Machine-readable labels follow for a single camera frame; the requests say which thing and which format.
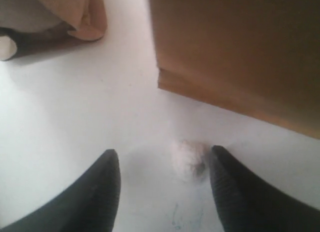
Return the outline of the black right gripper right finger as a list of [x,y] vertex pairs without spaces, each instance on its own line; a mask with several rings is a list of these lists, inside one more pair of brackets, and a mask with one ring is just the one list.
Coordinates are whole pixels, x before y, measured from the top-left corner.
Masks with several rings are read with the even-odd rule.
[[318,232],[320,211],[272,186],[223,146],[208,155],[209,179],[226,232]]

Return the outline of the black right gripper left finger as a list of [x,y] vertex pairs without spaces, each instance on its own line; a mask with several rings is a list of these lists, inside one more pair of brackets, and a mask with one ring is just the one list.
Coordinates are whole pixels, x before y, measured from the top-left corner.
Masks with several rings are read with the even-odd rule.
[[62,193],[1,231],[111,232],[120,193],[118,154],[108,149]]

